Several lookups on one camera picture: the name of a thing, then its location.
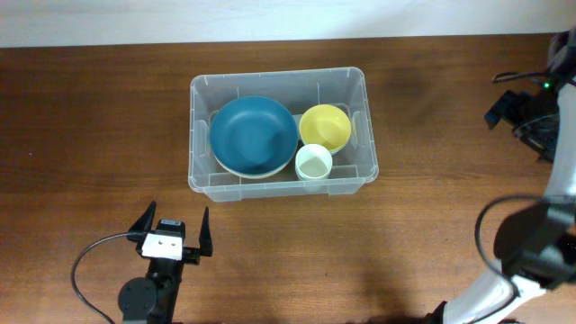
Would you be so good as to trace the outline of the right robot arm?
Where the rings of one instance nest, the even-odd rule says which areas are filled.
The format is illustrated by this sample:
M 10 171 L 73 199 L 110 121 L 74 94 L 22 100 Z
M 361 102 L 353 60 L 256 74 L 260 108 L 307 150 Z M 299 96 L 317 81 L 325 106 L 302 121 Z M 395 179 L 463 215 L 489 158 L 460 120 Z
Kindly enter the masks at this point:
M 427 323 L 504 323 L 522 304 L 561 284 L 575 282 L 575 31 L 556 34 L 542 72 L 503 72 L 493 83 L 529 79 L 537 94 L 507 91 L 485 114 L 490 128 L 500 121 L 553 165 L 544 194 L 515 194 L 489 202 L 474 226 L 486 271 L 460 296 L 441 302 Z M 482 221 L 500 203 L 529 201 L 500 224 L 490 260 L 482 247 Z

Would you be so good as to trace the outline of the mint green cup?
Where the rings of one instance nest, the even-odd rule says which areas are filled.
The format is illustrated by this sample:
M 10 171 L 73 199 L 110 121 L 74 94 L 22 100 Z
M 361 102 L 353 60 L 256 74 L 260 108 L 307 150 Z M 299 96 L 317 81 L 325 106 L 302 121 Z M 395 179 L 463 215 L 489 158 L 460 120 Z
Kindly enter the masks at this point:
M 329 175 L 308 176 L 308 175 L 299 174 L 299 173 L 297 173 L 297 176 L 302 181 L 321 181 L 321 180 L 327 180 L 329 178 Z

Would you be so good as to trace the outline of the dark blue bowl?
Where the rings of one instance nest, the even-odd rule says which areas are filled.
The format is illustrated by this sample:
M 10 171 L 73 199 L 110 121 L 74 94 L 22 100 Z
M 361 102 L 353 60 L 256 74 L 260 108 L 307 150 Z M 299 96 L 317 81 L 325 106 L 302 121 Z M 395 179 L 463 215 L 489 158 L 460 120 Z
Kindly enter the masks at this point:
M 210 127 L 212 151 L 297 149 L 298 130 L 291 113 L 277 101 L 258 95 L 226 103 Z

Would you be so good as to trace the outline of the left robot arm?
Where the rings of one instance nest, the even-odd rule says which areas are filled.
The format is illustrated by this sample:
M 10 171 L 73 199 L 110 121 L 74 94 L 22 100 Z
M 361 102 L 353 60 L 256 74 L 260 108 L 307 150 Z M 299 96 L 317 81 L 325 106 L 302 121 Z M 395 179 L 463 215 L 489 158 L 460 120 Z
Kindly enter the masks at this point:
M 208 209 L 202 216 L 200 246 L 186 247 L 184 222 L 161 219 L 152 226 L 156 208 L 157 203 L 151 202 L 128 231 L 128 240 L 149 265 L 145 276 L 129 280 L 119 291 L 124 323 L 171 323 L 184 266 L 197 266 L 213 253 Z

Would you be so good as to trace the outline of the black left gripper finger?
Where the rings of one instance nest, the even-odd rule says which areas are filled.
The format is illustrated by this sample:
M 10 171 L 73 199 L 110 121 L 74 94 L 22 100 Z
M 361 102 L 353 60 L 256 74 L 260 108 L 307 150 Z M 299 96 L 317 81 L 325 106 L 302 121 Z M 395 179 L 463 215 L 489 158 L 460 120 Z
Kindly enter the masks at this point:
M 210 211 L 206 207 L 202 216 L 202 225 L 199 234 L 199 254 L 202 257 L 211 257 L 213 254 L 212 234 L 210 229 Z
M 154 220 L 157 203 L 152 201 L 143 214 L 131 225 L 128 232 L 133 233 L 147 233 L 150 231 L 152 222 Z

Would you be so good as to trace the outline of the mint green small bowl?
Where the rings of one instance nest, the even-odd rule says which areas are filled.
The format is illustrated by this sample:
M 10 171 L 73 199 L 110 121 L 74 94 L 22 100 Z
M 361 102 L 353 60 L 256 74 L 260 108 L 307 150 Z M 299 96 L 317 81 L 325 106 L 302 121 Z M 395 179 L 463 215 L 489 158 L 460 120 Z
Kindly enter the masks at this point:
M 332 156 L 334 156 L 334 155 L 337 154 L 339 151 L 341 151 L 342 149 L 344 149 L 349 142 L 350 142 L 350 140 L 348 139 L 348 141 L 347 141 L 346 143 L 342 144 L 341 146 L 339 146 L 339 147 L 337 147 L 337 148 L 334 148 L 334 149 L 330 150 L 330 151 L 329 151 L 330 154 L 331 154 Z

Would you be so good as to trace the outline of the cream cup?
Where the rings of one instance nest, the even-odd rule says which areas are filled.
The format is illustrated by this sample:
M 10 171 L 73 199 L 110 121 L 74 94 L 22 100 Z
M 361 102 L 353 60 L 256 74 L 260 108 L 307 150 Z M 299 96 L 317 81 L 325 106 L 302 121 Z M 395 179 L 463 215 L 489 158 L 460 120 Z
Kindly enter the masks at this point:
M 302 146 L 295 157 L 296 174 L 307 176 L 329 175 L 333 166 L 330 152 L 319 144 Z

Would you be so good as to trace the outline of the yellow small bowl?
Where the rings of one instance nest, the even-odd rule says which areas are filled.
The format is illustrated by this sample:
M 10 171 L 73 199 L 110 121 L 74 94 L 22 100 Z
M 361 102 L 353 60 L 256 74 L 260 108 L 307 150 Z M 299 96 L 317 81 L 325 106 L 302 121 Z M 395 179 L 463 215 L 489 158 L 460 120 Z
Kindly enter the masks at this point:
M 328 151 L 346 143 L 352 134 L 349 117 L 332 104 L 312 106 L 301 116 L 298 129 L 304 145 L 319 144 Z

